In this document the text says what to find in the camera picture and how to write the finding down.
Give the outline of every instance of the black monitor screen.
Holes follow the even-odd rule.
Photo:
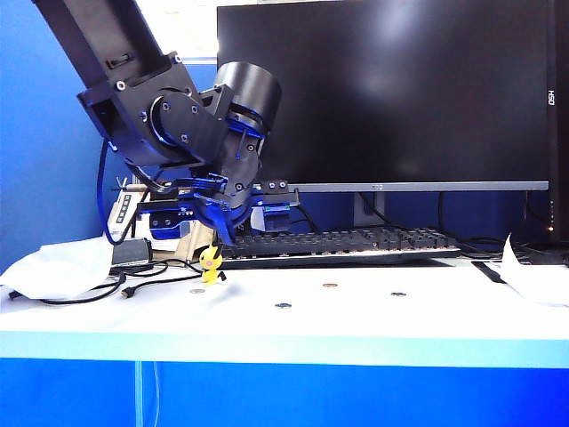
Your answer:
[[[545,0],[221,7],[218,65],[282,86],[262,179],[547,182],[547,24]]]

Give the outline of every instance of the yellow toy figure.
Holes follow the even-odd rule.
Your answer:
[[[217,271],[223,262],[221,248],[222,246],[209,245],[209,247],[205,248],[202,254],[199,255],[199,263],[204,268],[202,280],[206,285],[213,285],[217,281],[217,278],[221,278],[221,280],[226,279],[223,271]]]

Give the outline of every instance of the window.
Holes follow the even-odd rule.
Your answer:
[[[217,6],[290,3],[290,0],[137,0],[137,3],[162,52],[176,51],[187,63],[215,63]]]

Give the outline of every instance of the desk surface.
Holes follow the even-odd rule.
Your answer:
[[[569,310],[529,302],[469,262],[227,275],[65,307],[0,288],[0,357],[569,367]]]

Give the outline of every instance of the black keyboard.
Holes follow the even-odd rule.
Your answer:
[[[357,262],[387,264],[460,254],[453,238],[433,229],[374,227],[322,233],[240,236],[223,247],[224,269]]]

